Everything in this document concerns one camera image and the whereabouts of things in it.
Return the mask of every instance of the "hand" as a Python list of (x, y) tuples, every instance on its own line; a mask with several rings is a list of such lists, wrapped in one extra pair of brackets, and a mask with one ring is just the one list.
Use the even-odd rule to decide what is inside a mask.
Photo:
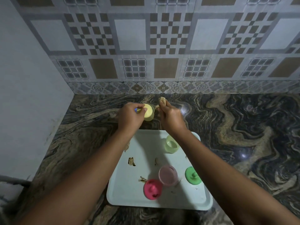
[(163, 102), (160, 102), (158, 111), (160, 113), (160, 122), (163, 128), (172, 137), (184, 130), (187, 130), (180, 110), (172, 106), (168, 101), (166, 101), (166, 105), (164, 105)]
[(147, 108), (142, 109), (138, 114), (134, 111), (134, 109), (143, 107), (144, 104), (142, 103), (129, 102), (124, 105), (119, 110), (118, 130), (124, 130), (125, 132), (134, 135), (144, 121)]

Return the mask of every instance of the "kitchen counter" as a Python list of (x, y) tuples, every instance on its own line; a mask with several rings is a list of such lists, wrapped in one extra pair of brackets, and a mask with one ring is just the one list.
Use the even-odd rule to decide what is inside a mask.
[[(181, 109), (188, 129), (198, 133), (202, 143), (300, 217), (298, 94), (161, 96)], [(116, 131), (116, 114), (126, 102), (157, 105), (159, 97), (75, 95), (18, 216)], [(161, 129), (158, 114), (153, 121), (144, 122), (141, 129)], [(217, 203), (209, 211), (111, 206), (103, 193), (85, 225), (173, 224), (172, 219), (184, 224), (232, 224)]]

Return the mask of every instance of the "tiled wall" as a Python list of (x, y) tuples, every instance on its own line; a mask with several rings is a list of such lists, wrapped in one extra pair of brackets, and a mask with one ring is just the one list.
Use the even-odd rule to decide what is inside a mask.
[(78, 94), (300, 92), (300, 0), (12, 0)]

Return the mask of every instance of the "wall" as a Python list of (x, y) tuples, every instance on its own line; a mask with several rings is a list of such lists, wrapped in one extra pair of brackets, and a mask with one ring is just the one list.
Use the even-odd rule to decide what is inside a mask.
[(74, 94), (10, 0), (0, 28), (0, 177), (31, 181)]
[(300, 92), (300, 0), (13, 0), (78, 94)]

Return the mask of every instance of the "left hand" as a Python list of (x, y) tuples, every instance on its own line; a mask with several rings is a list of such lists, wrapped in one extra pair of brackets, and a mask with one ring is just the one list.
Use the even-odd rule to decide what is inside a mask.
[(129, 102), (119, 110), (118, 130), (126, 131), (132, 135), (140, 128), (144, 121), (147, 108), (141, 110), (140, 113), (134, 111), (135, 108), (143, 108), (142, 103)]

